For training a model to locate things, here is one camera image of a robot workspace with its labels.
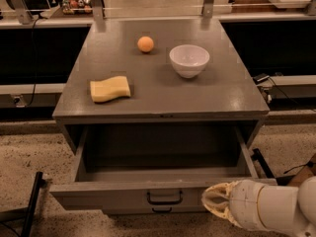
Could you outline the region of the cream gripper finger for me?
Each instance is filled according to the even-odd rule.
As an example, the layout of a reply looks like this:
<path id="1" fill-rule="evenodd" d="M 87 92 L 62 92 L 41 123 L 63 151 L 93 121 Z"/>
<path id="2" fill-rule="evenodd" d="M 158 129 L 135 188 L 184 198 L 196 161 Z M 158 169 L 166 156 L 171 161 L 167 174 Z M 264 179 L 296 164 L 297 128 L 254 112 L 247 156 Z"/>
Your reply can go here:
<path id="1" fill-rule="evenodd" d="M 226 219 L 233 225 L 240 227 L 240 224 L 236 221 L 236 219 L 233 217 L 230 209 L 229 209 L 229 202 L 223 201 L 220 203 L 216 203 L 212 200 L 204 200 L 203 206 L 212 214 L 215 216 Z"/>
<path id="2" fill-rule="evenodd" d="M 237 185 L 237 181 L 213 185 L 202 193 L 201 200 L 204 204 L 228 203 L 230 194 Z"/>

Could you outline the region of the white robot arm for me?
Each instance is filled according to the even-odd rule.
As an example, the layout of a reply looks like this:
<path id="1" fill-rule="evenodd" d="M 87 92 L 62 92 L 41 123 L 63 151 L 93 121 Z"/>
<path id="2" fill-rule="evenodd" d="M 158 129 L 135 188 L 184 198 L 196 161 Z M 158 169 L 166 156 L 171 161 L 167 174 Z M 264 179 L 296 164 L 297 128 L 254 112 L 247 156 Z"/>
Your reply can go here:
<path id="1" fill-rule="evenodd" d="M 289 237 L 316 235 L 316 178 L 299 187 L 272 186 L 251 180 L 207 188 L 203 206 L 217 217 L 249 231 L 274 231 Z"/>

